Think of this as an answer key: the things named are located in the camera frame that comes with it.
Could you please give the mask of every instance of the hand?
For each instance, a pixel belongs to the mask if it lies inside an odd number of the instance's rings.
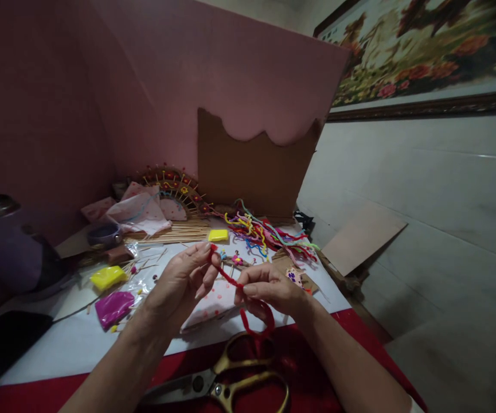
[[[212,290],[221,258],[211,244],[198,243],[169,261],[141,307],[146,319],[175,336],[196,304]]]
[[[238,282],[243,284],[244,288],[243,291],[236,290],[235,305],[245,302],[247,310],[264,322],[263,309],[251,299],[263,300],[277,311],[294,319],[306,312],[313,299],[270,263],[243,270]]]

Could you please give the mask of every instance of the white tiled wall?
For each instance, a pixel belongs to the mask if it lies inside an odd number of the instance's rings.
[[[408,223],[362,288],[389,353],[430,411],[493,411],[496,116],[325,125],[298,198],[314,241],[368,201]]]
[[[409,223],[363,288],[390,333],[464,297],[496,300],[496,116],[327,124],[298,200],[315,241],[368,200]],[[392,317],[405,305],[409,320]]]

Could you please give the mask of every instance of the gold scissors handle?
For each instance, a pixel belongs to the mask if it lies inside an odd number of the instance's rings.
[[[238,390],[242,390],[243,388],[252,386],[256,383],[259,383],[260,381],[265,381],[270,377],[277,377],[278,379],[280,379],[280,381],[286,388],[286,396],[284,397],[282,405],[277,411],[277,413],[283,413],[284,409],[286,409],[286,405],[288,404],[288,399],[290,398],[290,389],[288,388],[288,384],[284,381],[284,379],[280,375],[272,371],[264,371],[263,373],[248,377],[247,379],[240,380],[232,384],[216,383],[213,386],[209,396],[221,403],[227,413],[233,413],[232,402],[234,399],[234,395]]]
[[[213,366],[213,372],[215,374],[221,374],[226,370],[231,370],[235,368],[240,368],[240,367],[251,367],[251,366],[258,366],[258,365],[270,365],[272,362],[272,357],[269,357],[268,359],[250,359],[250,360],[241,360],[241,361],[231,361],[229,358],[229,347],[237,340],[248,336],[248,333],[246,332],[241,332],[238,333],[237,335],[233,336],[228,343],[226,344],[225,350],[223,351],[223,355],[221,358],[218,360],[217,363],[215,363],[215,366]]]

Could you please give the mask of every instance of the cardboard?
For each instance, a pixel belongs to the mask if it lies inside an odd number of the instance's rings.
[[[373,202],[367,202],[339,230],[322,252],[345,276],[406,226],[406,222],[398,219],[389,210]]]
[[[276,252],[275,255],[272,256],[272,265],[275,267],[278,271],[280,271],[284,276],[286,276],[286,272],[291,268],[298,268],[296,265],[294,265],[294,262],[290,258],[290,256],[284,251],[284,249],[281,249]],[[315,284],[315,282],[307,275],[306,272],[303,271],[303,288],[306,290],[310,290],[311,294],[316,293],[319,288],[318,285]]]
[[[242,198],[256,215],[292,218],[322,125],[315,120],[304,136],[287,146],[274,144],[265,131],[249,141],[237,141],[221,118],[198,109],[200,192],[215,204]]]

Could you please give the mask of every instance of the scissors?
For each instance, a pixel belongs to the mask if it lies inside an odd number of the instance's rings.
[[[194,373],[179,379],[171,380],[161,385],[150,388],[142,397],[141,405],[163,404],[181,402],[203,397],[210,397],[218,401],[227,413],[233,413],[232,403],[235,393],[244,388],[250,387],[256,383],[261,383],[272,377],[277,377],[286,388],[286,396],[282,401],[278,413],[283,413],[288,404],[290,390],[288,384],[278,373],[265,370],[246,379],[235,383],[223,384],[217,379],[218,376],[232,369],[265,366],[268,367],[273,360],[273,356],[266,359],[248,359],[241,361],[232,361],[229,358],[229,348],[238,340],[253,338],[246,332],[241,332],[233,336],[226,344],[225,350],[218,362],[213,367],[199,373]]]

